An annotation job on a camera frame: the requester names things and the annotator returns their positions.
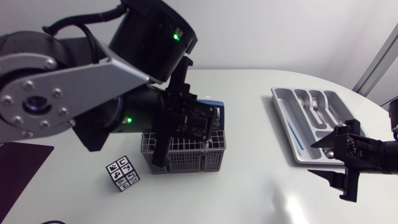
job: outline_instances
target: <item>wire basket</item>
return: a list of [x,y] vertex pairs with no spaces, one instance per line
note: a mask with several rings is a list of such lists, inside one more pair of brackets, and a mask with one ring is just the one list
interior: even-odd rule
[[220,117],[215,119],[215,127],[208,142],[194,141],[184,138],[172,138],[167,158],[170,163],[166,167],[152,164],[152,155],[156,144],[155,133],[143,133],[141,153],[152,174],[187,173],[219,171],[226,149],[224,130],[220,129]]

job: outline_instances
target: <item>gray plastic tray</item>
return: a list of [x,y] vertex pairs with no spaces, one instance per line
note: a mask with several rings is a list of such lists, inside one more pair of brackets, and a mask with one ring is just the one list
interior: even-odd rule
[[[342,121],[355,119],[344,101],[331,90],[272,87],[272,103],[279,115],[293,151],[295,160],[301,164],[343,165],[324,154],[327,148],[313,148],[311,145],[331,133],[339,124],[333,114]],[[318,109],[326,123],[323,123],[313,109],[312,98],[316,97]]]

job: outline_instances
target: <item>fork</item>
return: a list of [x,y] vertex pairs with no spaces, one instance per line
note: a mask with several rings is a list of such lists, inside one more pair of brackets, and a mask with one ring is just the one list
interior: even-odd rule
[[313,106],[313,110],[315,112],[317,112],[318,117],[321,119],[322,123],[326,123],[325,118],[323,117],[321,111],[319,111],[319,107],[318,107],[318,101],[316,97],[312,97],[312,106]]

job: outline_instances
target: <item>cable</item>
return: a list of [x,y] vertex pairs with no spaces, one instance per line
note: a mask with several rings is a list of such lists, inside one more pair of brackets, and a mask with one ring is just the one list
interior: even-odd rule
[[394,100],[394,99],[396,99],[396,98],[398,98],[398,96],[396,96],[396,97],[394,97],[393,99],[391,99],[391,100],[389,100],[389,101],[387,101],[387,102],[383,103],[383,104],[382,104],[382,105],[380,105],[380,106],[384,106],[384,105],[386,105],[386,104],[390,103],[391,101],[393,101],[393,100]]
[[112,19],[116,19],[127,12],[127,7],[123,4],[117,6],[116,9],[112,9],[107,12],[97,13],[97,14],[87,14],[80,16],[71,16],[52,24],[50,27],[43,26],[43,31],[45,33],[54,36],[57,32],[67,26],[75,24],[92,24],[96,22],[108,22]]
[[87,28],[86,25],[75,24],[75,26],[79,27],[85,33],[85,35],[87,37],[88,45],[90,46],[90,50],[91,50],[91,59],[94,64],[98,63],[99,62],[98,48],[97,48],[97,43],[95,42],[95,38],[94,38],[93,34]]
[[52,221],[43,222],[42,224],[65,224],[65,223],[58,220],[52,220]]

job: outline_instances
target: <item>black and white cube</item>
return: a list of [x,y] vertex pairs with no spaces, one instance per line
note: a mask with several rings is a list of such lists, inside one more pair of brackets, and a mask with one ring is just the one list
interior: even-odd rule
[[121,192],[139,180],[137,171],[131,165],[127,156],[123,156],[112,164],[106,166],[106,170],[110,174],[113,183]]

